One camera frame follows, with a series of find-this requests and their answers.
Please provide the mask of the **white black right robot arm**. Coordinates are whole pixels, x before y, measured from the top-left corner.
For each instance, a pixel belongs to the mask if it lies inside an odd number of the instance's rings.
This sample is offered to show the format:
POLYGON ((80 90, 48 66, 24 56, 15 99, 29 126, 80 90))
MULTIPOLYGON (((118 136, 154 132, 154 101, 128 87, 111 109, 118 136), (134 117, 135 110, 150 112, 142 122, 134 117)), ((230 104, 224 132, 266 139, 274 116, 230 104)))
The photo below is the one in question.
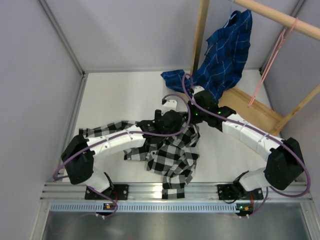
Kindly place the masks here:
POLYGON ((213 94, 201 86, 191 90, 188 102, 192 124, 206 122, 208 126, 228 134, 260 155, 265 167, 245 171, 232 183, 232 192, 243 199, 251 191, 272 187, 283 191, 304 171, 304 160, 297 140, 269 135, 256 128, 228 106, 219 107, 213 94))

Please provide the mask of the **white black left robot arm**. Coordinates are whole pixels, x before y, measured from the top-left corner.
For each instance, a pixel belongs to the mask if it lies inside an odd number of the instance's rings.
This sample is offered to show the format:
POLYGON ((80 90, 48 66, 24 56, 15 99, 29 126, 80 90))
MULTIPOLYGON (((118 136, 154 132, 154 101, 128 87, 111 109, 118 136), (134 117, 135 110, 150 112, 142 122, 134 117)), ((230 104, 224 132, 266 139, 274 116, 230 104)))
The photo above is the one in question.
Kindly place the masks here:
POLYGON ((141 120, 131 127, 115 133, 84 137, 76 135, 62 154, 62 162, 72 185, 85 184, 103 200, 113 195, 114 185, 107 175, 94 166, 105 157, 147 144, 155 144, 164 138, 183 132, 191 114, 169 110, 162 114, 156 111, 153 120, 141 120))

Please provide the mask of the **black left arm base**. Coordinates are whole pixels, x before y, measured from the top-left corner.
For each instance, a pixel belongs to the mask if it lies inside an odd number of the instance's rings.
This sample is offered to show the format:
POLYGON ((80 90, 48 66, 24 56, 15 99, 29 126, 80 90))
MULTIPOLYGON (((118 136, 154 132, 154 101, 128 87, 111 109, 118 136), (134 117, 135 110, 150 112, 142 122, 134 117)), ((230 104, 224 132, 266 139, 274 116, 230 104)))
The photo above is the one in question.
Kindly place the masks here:
MULTIPOLYGON (((113 190, 105 190, 102 194, 113 200, 126 201, 129 195, 129 185, 128 184, 114 184, 113 190)), ((95 193, 88 187, 85 191, 85 200, 106 200, 105 197, 95 193)))

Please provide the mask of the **black white checkered shirt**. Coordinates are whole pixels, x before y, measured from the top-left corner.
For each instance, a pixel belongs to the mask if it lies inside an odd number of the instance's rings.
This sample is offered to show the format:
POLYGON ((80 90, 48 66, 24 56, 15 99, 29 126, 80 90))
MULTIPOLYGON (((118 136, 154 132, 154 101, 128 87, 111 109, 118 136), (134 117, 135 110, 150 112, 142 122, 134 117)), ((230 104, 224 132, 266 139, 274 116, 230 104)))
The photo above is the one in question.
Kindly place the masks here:
POLYGON ((162 199, 183 199, 196 174, 200 129, 195 124, 159 143, 124 150, 124 160, 146 161, 146 170, 162 176, 162 199))

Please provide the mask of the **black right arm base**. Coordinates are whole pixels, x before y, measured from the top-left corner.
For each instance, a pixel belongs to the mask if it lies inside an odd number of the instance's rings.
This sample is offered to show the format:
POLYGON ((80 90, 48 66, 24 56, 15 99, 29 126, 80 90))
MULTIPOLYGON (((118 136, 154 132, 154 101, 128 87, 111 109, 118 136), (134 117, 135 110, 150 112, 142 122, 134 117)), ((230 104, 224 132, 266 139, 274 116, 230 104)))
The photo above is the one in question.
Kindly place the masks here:
POLYGON ((261 188, 246 191, 240 185, 235 184, 218 184, 218 198, 227 203, 234 203, 237 200, 263 200, 264 195, 261 188))

